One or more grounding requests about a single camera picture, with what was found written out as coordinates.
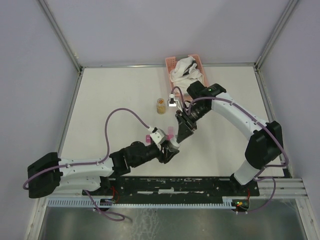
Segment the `pink pill organizer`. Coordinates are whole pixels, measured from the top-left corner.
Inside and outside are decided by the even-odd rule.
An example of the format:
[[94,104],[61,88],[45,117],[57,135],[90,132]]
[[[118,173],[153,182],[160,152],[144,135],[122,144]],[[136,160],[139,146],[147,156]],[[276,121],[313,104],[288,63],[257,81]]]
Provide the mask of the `pink pill organizer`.
[[[175,130],[174,130],[174,127],[173,126],[169,126],[168,128],[167,128],[167,140],[170,140],[171,138],[173,138],[175,136]],[[147,143],[147,144],[150,144],[151,143],[151,137],[150,137],[150,135],[148,134],[148,135],[146,135],[145,136],[145,142]]]

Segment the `white vitamin bottle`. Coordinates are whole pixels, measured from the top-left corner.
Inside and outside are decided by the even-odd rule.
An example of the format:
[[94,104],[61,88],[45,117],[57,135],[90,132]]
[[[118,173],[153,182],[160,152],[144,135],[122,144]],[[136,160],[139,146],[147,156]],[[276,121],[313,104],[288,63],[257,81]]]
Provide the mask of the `white vitamin bottle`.
[[175,137],[172,137],[168,142],[168,149],[173,152],[177,151],[180,148],[180,144],[177,142]]

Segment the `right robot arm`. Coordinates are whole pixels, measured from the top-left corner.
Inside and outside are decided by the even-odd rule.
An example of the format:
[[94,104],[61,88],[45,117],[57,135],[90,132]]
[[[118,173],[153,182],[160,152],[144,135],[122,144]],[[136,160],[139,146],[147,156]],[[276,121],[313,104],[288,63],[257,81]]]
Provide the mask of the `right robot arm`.
[[177,143],[190,137],[197,129],[197,121],[210,111],[227,119],[248,141],[245,160],[230,176],[229,183],[231,193],[242,195],[247,191],[249,182],[265,169],[274,168],[272,161],[284,154],[281,125],[277,121],[267,122],[250,113],[217,83],[205,87],[196,81],[187,88],[187,93],[192,101],[175,114],[178,123]]

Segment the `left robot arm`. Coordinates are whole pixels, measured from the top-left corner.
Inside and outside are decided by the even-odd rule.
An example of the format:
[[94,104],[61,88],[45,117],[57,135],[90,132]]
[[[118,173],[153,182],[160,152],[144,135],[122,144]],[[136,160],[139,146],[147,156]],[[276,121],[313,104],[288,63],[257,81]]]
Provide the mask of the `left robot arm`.
[[53,193],[94,192],[106,195],[111,189],[108,178],[116,178],[131,172],[153,159],[168,163],[179,153],[179,143],[174,139],[156,145],[140,141],[113,152],[105,160],[76,161],[59,158],[50,152],[28,166],[28,179],[23,189],[31,199],[47,197]]

